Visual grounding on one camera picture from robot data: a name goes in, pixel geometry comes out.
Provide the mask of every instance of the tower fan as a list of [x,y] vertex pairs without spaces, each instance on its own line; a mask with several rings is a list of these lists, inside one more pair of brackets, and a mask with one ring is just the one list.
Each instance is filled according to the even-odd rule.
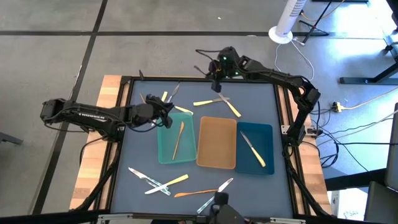
[[287,44],[292,41],[293,33],[290,30],[300,15],[306,1],[307,0],[288,0],[278,25],[269,30],[269,37],[271,40],[278,44]]

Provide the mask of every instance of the wooden table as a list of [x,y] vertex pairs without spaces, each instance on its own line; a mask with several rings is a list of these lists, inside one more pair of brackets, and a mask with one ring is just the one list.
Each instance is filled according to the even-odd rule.
[[[101,89],[99,91],[97,106],[111,108],[116,105],[116,99],[119,93],[119,87],[121,82],[120,75],[105,75]],[[127,86],[123,89],[123,94],[121,98],[121,106],[126,104],[127,98]],[[288,124],[287,119],[287,108],[285,106],[284,94],[282,88],[279,89],[280,93],[280,102],[282,107],[282,115],[284,118],[284,123]],[[297,105],[294,103],[291,95],[290,103],[292,105],[292,114],[295,118],[298,109]],[[308,117],[305,125],[310,126],[311,120]],[[87,141],[94,140],[99,138],[98,133],[89,133]],[[316,144],[314,138],[305,137],[304,141]],[[104,161],[105,149],[106,149],[105,141],[97,141],[93,144],[86,146],[84,151],[83,160],[81,162],[80,170],[78,173],[78,177],[75,184],[75,190],[73,192],[72,201],[70,203],[70,208],[76,208],[79,206],[84,199],[90,194],[90,192],[94,189],[95,185],[98,183],[100,179],[101,168]],[[116,144],[112,145],[112,152],[114,152],[116,148]],[[331,213],[331,208],[328,200],[328,196],[326,194],[326,185],[325,180],[323,178],[322,168],[318,156],[318,151],[313,146],[302,143],[299,147],[300,149],[300,158],[302,161],[302,169],[304,173],[305,185],[315,198],[315,200],[322,206],[322,208]],[[113,153],[109,158],[110,161],[113,159]],[[106,197],[108,196],[107,191],[108,184],[105,185],[103,194],[101,196],[101,203],[99,208],[105,208]],[[298,212],[300,214],[304,214],[302,197],[299,188],[295,184],[295,192],[297,198],[297,206]]]

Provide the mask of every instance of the gray floor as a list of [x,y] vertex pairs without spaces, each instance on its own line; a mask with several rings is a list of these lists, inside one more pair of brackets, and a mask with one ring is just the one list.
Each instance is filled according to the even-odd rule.
[[[277,24],[285,2],[113,0],[107,5],[99,29],[265,32]],[[101,0],[3,0],[0,30],[92,30],[100,5]],[[308,1],[304,10],[313,18],[325,6]],[[344,3],[318,26],[345,38],[311,38],[306,46],[299,47],[315,67],[313,83],[322,93],[322,108],[334,101],[353,106],[393,88],[338,84],[339,77],[373,77],[394,63],[391,55],[382,51],[383,31],[376,16],[372,16],[373,11],[366,4]],[[307,29],[298,22],[293,28],[301,32]],[[41,103],[70,96],[88,39],[0,35],[0,131],[24,139],[21,146],[0,144],[0,216],[29,213],[56,135],[39,119]],[[268,37],[97,37],[78,101],[96,103],[103,75],[137,75],[141,69],[145,75],[199,76],[193,66],[206,68],[208,61],[194,50],[229,45],[240,54],[274,67],[277,44]],[[280,46],[277,63],[285,72],[310,76],[311,70],[291,44]],[[397,101],[398,94],[392,93],[356,110],[332,114],[326,128],[336,131],[377,121],[391,113]],[[389,140],[390,128],[391,122],[386,121],[341,141],[385,142]],[[44,212],[68,209],[78,172],[78,155],[85,141],[84,134],[67,134]],[[386,146],[349,149],[367,169],[386,165]],[[323,156],[334,150],[333,144],[321,147]],[[337,163],[324,170],[325,177],[336,175],[334,171],[354,174],[363,170],[341,148]]]

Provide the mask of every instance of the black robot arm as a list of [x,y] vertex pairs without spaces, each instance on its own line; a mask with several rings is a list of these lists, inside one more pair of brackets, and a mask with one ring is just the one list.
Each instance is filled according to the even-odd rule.
[[152,95],[146,96],[145,104],[114,108],[85,105],[59,98],[43,103],[40,118],[44,124],[66,121],[86,132],[97,131],[108,141],[117,142],[123,137],[125,127],[134,130],[158,118],[161,119],[158,126],[169,128],[172,120],[168,113],[173,107],[173,103],[164,103]]
[[287,131],[287,141],[292,146],[300,145],[305,136],[305,119],[320,97],[319,91],[310,81],[303,76],[292,76],[266,68],[249,57],[240,57],[233,47],[226,47],[219,51],[217,60],[210,62],[206,78],[213,81],[211,88],[219,93],[220,82],[225,78],[234,77],[243,77],[248,81],[267,81],[290,90],[298,106],[298,114]]

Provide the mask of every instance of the tan tray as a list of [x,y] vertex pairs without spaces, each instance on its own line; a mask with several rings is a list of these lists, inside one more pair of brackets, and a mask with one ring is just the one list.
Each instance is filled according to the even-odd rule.
[[234,169],[236,165],[236,121],[202,117],[197,164],[203,167]]

